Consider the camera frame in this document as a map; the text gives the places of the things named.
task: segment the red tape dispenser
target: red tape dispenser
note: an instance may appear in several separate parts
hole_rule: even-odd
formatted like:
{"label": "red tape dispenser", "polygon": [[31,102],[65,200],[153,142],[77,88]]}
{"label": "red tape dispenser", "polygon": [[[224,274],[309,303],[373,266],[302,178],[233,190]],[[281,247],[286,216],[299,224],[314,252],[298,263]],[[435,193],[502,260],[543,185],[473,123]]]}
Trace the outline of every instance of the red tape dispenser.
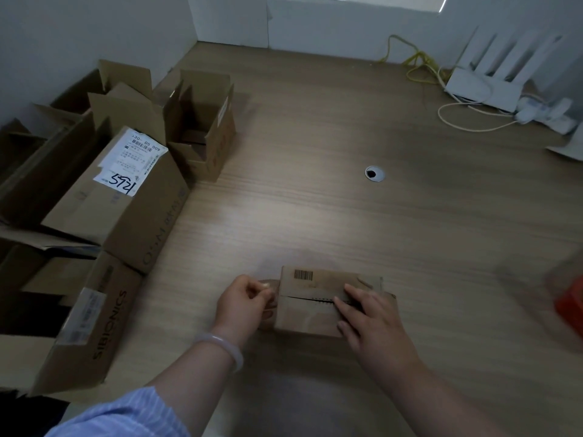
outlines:
{"label": "red tape dispenser", "polygon": [[583,337],[583,276],[567,292],[554,301],[557,313]]}

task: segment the desk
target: desk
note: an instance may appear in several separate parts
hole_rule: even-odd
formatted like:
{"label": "desk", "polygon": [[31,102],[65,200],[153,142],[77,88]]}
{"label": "desk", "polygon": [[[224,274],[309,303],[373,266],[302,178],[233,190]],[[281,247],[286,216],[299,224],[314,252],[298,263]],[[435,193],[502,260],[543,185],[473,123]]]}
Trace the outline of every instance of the desk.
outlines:
{"label": "desk", "polygon": [[[142,386],[209,327],[237,274],[310,265],[384,276],[421,357],[509,431],[581,435],[583,341],[551,300],[583,271],[583,169],[543,150],[558,135],[447,127],[448,97],[399,66],[209,43],[179,66],[231,74],[235,147],[188,199],[105,384],[56,397]],[[246,359],[207,435],[410,433],[341,341],[258,333]]]}

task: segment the hand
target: hand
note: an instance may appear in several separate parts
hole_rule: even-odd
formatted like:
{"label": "hand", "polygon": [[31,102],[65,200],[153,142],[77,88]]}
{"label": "hand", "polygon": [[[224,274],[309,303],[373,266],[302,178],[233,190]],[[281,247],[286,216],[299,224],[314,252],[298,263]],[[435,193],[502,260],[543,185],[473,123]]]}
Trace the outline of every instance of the hand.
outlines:
{"label": "hand", "polygon": [[338,328],[368,375],[388,394],[409,375],[423,370],[411,339],[405,332],[397,309],[381,295],[346,284],[346,293],[359,301],[364,313],[334,298],[334,304],[347,320]]}
{"label": "hand", "polygon": [[273,312],[264,312],[272,299],[271,288],[245,274],[237,276],[217,302],[211,333],[242,348],[257,330],[261,319],[273,315]]}

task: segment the sleeve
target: sleeve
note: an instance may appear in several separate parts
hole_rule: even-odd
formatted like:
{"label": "sleeve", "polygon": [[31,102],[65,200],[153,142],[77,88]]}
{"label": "sleeve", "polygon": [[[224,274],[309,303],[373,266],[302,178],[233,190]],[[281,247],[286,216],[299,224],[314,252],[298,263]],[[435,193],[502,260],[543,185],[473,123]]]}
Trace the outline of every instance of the sleeve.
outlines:
{"label": "sleeve", "polygon": [[132,391],[111,403],[96,405],[55,426],[46,437],[106,435],[190,437],[186,426],[153,386]]}

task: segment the bracelet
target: bracelet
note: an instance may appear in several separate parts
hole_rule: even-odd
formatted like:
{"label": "bracelet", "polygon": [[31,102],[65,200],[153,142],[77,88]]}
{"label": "bracelet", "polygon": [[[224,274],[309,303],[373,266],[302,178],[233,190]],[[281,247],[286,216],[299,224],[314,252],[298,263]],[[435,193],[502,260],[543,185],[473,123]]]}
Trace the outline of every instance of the bracelet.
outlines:
{"label": "bracelet", "polygon": [[236,347],[222,337],[215,336],[214,334],[210,333],[201,333],[194,338],[193,344],[198,342],[211,342],[222,347],[222,349],[228,352],[233,360],[235,360],[235,370],[233,372],[237,372],[243,367],[243,354],[241,354],[239,347]]}

